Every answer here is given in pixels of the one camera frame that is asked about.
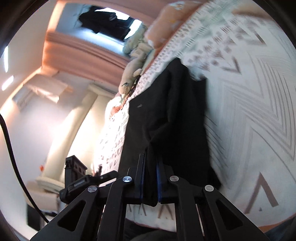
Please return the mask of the black button-up shirt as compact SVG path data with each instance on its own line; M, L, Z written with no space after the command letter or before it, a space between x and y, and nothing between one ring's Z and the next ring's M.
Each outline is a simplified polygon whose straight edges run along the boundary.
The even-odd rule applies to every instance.
M221 182L210 164L204 125L206 78L194 80L180 59L173 59L152 85L129 103L119 174L146 157L143 204L158 203L159 162L198 187Z

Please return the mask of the cream padded headboard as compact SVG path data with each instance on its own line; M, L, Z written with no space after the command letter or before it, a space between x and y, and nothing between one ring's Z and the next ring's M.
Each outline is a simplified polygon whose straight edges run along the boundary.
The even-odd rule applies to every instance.
M86 174L92 173L91 163L98 155L96 148L105 109L114 97L113 93L90 84L81 103L59 125L40 176L26 185L39 209L58 211L58 194L65 187L67 157L76 156L87 167Z

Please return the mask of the beige seal plush toy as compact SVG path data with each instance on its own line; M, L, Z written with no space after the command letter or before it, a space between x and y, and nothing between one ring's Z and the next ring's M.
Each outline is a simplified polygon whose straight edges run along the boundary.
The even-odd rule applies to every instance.
M136 78L141 74L146 54L142 53L138 57L130 61L122 74L118 92L121 96L127 95L131 90Z

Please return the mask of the pink curtain left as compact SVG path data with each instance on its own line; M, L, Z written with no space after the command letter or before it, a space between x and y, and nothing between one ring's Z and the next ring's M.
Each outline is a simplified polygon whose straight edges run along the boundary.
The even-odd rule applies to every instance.
M129 60L91 42L59 32L47 32L42 64L118 88Z

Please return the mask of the crumpled light green blanket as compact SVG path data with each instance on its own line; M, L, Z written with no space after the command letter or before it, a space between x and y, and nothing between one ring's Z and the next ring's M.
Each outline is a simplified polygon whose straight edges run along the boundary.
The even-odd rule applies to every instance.
M144 38L145 32L148 27L143 23L140 24L136 32L125 40L123 46L123 53L129 55L131 58L137 58L139 56L148 56L152 47L147 43Z

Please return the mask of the patterned white duvet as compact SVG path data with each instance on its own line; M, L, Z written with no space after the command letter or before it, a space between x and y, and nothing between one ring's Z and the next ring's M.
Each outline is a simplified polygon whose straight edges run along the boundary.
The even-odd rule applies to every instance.
M218 189L268 232L295 218L295 47L274 19L232 14L241 2L207 1L172 34L123 107L107 114L91 169L118 172L130 101L178 58L194 80L207 80Z

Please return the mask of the black hanging jacket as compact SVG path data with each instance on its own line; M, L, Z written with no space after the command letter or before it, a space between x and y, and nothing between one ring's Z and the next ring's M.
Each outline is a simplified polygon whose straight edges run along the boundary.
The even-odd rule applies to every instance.
M130 16L126 20L119 19L115 11L107 11L106 9L91 6L87 12L82 13L78 18L81 27L90 29L95 34L101 33L124 41L135 19Z

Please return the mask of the peach cartoon pillow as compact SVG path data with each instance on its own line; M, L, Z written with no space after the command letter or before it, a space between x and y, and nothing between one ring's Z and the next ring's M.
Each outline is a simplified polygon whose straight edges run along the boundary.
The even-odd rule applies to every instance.
M177 1L167 4L145 32L145 40L154 49L160 48L201 5L200 1Z

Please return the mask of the folded beige cloth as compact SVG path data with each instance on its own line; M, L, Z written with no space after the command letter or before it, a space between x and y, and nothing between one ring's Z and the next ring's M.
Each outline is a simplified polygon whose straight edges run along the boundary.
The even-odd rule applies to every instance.
M238 6L232 10L232 14L254 16L268 20L273 19L263 8L253 1L243 1L239 3Z

